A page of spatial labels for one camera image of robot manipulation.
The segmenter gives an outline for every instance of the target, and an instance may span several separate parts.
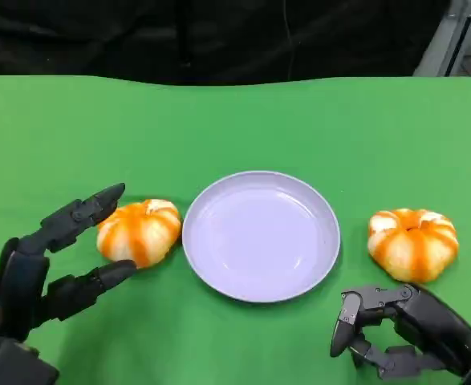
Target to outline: white striped pumpkin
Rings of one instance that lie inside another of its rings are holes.
[[[118,208],[98,230],[97,247],[104,257],[130,259],[143,268],[164,259],[180,236],[181,219],[173,203],[151,199]]]
[[[367,247],[396,280],[425,283],[453,263],[459,245],[453,223],[443,215],[398,209],[371,217]]]

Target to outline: green tablecloth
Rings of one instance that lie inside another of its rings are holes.
[[[216,179],[289,173],[318,189],[342,230],[329,277],[287,303],[222,297],[182,249],[29,343],[61,384],[379,383],[349,354],[328,355],[348,286],[395,284],[367,255],[377,210],[450,216],[458,261],[429,286],[471,323],[471,79],[329,79],[239,88],[172,88],[95,78],[0,78],[0,249],[77,197],[123,181],[122,203],[167,197],[185,215]],[[50,279],[104,263],[95,229],[51,255]],[[392,326],[368,333],[403,343]],[[446,373],[404,383],[457,383]]]

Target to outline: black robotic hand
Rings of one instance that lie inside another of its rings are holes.
[[[331,357],[348,348],[357,367],[369,363],[377,367],[381,379],[447,370],[471,384],[471,326],[426,289],[416,285],[396,290],[365,286],[344,290],[342,298]],[[378,326],[386,318],[411,346],[389,347],[382,352],[365,339],[363,328]]]
[[[118,261],[80,277],[67,275],[48,285],[42,296],[50,260],[98,225],[117,207],[124,184],[75,200],[41,221],[41,228],[21,239],[12,238],[0,255],[0,385],[48,385],[58,372],[22,344],[30,330],[45,321],[63,321],[95,304],[105,291],[136,272],[132,261]]]

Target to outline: metal frame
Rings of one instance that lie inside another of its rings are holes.
[[[452,76],[471,43],[471,0],[453,0],[414,76]]]

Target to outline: black cloth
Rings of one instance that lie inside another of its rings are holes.
[[[0,74],[252,84],[411,75],[449,0],[0,0]]]

